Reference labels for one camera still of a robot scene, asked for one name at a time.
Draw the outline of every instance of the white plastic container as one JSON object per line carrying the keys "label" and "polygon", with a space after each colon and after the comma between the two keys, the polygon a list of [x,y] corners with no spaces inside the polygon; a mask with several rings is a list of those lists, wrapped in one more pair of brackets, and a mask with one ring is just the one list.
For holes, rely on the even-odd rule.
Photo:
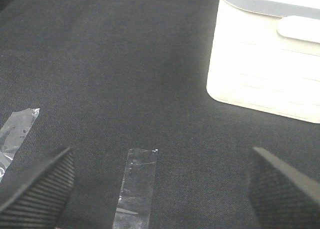
{"label": "white plastic container", "polygon": [[320,0],[220,0],[207,91],[320,123]]}

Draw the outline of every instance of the black textured object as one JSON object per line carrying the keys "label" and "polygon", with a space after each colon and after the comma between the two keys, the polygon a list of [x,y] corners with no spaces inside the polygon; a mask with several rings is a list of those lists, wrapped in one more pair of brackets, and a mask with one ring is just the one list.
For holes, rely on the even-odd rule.
{"label": "black textured object", "polygon": [[264,229],[319,229],[320,184],[263,148],[254,148],[249,198]]}
{"label": "black textured object", "polygon": [[0,185],[0,229],[53,229],[74,185],[70,148]]}

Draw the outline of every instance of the fabric surface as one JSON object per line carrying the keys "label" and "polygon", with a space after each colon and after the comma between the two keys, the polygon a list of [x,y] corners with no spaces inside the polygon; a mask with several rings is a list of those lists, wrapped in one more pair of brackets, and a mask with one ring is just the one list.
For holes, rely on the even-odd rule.
{"label": "fabric surface", "polygon": [[40,108],[3,180],[74,147],[62,229],[112,228],[132,148],[158,149],[150,229],[260,228],[253,146],[320,181],[319,125],[207,94],[218,2],[0,0],[0,126]]}

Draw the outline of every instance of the tape strip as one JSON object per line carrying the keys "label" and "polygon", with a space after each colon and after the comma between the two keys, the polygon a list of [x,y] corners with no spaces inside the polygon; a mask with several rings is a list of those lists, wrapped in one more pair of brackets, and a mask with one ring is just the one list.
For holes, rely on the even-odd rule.
{"label": "tape strip", "polygon": [[39,115],[40,109],[13,112],[0,130],[0,182]]}
{"label": "tape strip", "polygon": [[148,229],[158,150],[130,149],[113,229]]}

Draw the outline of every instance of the transparent adhesive tape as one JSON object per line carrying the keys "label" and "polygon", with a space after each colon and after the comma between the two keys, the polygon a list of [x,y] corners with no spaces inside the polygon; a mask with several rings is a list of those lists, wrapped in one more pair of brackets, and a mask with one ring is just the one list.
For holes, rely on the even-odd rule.
{"label": "transparent adhesive tape", "polygon": [[113,229],[148,229],[158,150],[130,149]]}
{"label": "transparent adhesive tape", "polygon": [[13,112],[0,130],[0,182],[17,150],[37,119],[40,109]]}

